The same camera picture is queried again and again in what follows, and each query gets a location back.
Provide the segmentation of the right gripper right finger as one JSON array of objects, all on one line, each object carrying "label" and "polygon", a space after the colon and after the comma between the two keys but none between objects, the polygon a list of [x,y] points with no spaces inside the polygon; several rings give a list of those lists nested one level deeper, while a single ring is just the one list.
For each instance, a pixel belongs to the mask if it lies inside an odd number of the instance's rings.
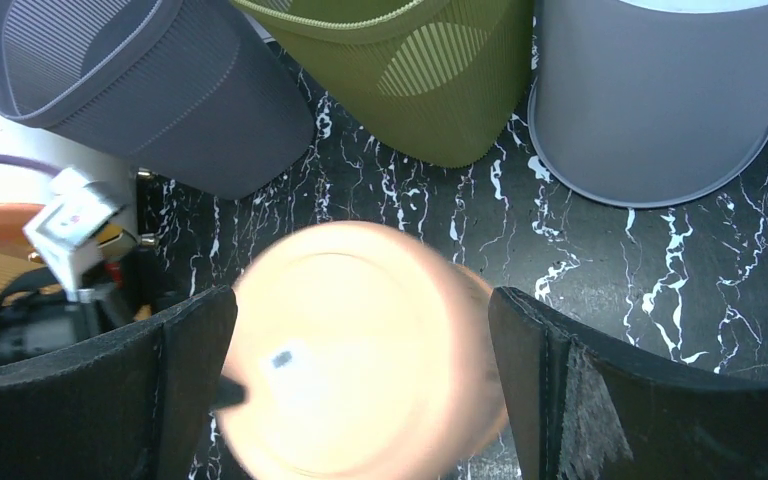
[{"label": "right gripper right finger", "polygon": [[526,479],[768,479],[768,384],[668,360],[510,287],[488,319]]}]

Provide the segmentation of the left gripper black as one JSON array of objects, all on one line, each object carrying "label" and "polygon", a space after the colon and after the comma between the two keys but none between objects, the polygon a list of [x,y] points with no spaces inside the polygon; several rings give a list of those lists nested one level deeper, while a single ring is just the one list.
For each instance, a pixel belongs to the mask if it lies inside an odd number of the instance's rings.
[{"label": "left gripper black", "polygon": [[81,278],[79,299],[44,291],[56,283],[44,267],[0,290],[0,366],[48,354],[135,321],[159,308],[159,282],[140,270],[102,264]]}]

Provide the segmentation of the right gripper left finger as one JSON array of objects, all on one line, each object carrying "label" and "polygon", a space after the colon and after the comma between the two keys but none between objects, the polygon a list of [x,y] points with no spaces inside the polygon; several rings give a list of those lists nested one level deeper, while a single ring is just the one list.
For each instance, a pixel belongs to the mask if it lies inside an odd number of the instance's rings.
[{"label": "right gripper left finger", "polygon": [[229,347],[225,286],[0,367],[0,479],[184,479]]}]

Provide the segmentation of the orange round plastic bucket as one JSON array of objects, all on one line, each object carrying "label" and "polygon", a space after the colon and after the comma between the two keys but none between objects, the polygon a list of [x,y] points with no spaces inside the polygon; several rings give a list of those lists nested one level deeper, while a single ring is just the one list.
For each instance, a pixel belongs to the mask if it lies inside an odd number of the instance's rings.
[{"label": "orange round plastic bucket", "polygon": [[436,479],[508,415],[491,286],[395,228],[334,221],[262,252],[235,282],[217,421],[255,479]]}]

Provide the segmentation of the light grey round bucket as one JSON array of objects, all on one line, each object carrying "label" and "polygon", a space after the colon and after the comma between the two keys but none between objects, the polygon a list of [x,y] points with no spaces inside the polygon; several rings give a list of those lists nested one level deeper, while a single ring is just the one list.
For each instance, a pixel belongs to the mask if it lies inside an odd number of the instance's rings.
[{"label": "light grey round bucket", "polygon": [[532,143],[564,185],[620,207],[698,199],[768,139],[768,1],[546,1]]}]

